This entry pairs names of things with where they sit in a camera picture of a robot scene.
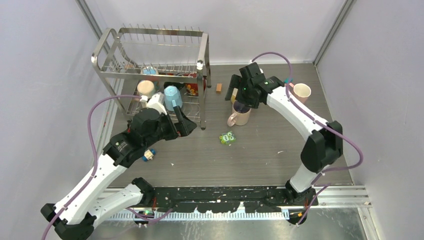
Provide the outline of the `light blue mug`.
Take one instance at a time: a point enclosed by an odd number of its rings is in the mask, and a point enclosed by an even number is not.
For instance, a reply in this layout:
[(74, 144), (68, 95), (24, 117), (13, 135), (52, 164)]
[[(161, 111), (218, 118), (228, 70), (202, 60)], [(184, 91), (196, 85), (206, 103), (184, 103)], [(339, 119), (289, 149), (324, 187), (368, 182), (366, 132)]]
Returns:
[(174, 111), (174, 107), (182, 107), (183, 101), (180, 90), (174, 86), (169, 85), (164, 89), (164, 104), (167, 111)]

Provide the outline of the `pale pink marbled mug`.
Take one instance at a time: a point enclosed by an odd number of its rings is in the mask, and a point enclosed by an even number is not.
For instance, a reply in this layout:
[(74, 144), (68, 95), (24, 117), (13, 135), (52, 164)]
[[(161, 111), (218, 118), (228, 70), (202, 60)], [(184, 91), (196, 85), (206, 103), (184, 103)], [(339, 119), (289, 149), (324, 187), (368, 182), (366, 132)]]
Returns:
[(251, 114), (252, 108), (240, 103), (239, 101), (235, 101), (232, 104), (231, 114), (227, 119), (227, 125), (229, 127), (232, 127), (234, 125), (236, 126), (243, 126), (247, 124), (250, 114)]

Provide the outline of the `pink faceted mug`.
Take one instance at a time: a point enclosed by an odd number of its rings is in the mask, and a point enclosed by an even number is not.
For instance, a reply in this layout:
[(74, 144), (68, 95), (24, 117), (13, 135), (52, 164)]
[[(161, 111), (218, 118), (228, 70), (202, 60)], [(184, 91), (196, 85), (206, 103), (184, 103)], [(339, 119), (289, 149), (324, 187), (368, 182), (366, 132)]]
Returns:
[(312, 91), (311, 88), (304, 83), (296, 83), (292, 82), (289, 84), (290, 92), (292, 95), (299, 100), (302, 104), (305, 104), (308, 98), (310, 97)]

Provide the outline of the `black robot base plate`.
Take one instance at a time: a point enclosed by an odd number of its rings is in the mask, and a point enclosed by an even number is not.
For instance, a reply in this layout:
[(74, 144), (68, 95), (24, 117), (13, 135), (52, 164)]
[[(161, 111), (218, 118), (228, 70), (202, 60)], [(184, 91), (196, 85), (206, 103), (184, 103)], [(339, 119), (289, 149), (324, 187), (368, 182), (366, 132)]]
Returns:
[(136, 206), (174, 213), (234, 213), (239, 209), (249, 214), (276, 213), (284, 207), (302, 210), (315, 194), (313, 188), (296, 193), (284, 186), (155, 187)]

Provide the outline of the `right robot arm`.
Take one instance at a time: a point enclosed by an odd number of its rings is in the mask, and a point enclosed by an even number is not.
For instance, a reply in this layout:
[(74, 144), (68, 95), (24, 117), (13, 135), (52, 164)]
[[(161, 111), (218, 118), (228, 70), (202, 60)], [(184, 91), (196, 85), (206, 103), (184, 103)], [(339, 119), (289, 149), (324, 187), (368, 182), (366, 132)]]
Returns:
[(327, 170), (343, 155), (342, 125), (328, 122), (296, 99), (289, 85), (275, 76), (265, 77), (257, 63), (240, 68), (231, 76), (225, 100), (237, 89), (236, 102), (256, 109), (261, 103), (276, 110), (303, 137), (301, 165), (286, 182), (281, 199), (292, 206), (311, 203), (313, 184), (320, 173)]

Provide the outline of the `yellow cup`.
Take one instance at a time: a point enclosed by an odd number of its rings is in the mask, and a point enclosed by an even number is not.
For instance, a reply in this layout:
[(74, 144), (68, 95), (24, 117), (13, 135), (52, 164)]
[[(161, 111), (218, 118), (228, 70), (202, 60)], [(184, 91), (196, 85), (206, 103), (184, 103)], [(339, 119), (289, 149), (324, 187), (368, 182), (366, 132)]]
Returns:
[(230, 97), (230, 101), (232, 104), (236, 101), (237, 93), (238, 93), (238, 89), (234, 88)]

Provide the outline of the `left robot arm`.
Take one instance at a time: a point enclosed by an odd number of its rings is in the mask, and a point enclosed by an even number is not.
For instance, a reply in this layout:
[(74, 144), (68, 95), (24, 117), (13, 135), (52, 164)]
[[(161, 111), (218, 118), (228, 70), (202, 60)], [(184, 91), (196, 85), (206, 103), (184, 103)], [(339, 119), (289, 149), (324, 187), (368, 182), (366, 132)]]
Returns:
[(143, 108), (128, 121), (127, 130), (110, 138), (93, 168), (69, 194), (41, 208), (60, 239), (86, 240), (98, 225), (119, 211), (138, 204), (148, 207), (153, 202), (154, 188), (141, 177), (102, 200), (98, 197), (156, 142), (186, 137), (197, 127), (179, 106), (174, 113), (177, 122), (157, 107)]

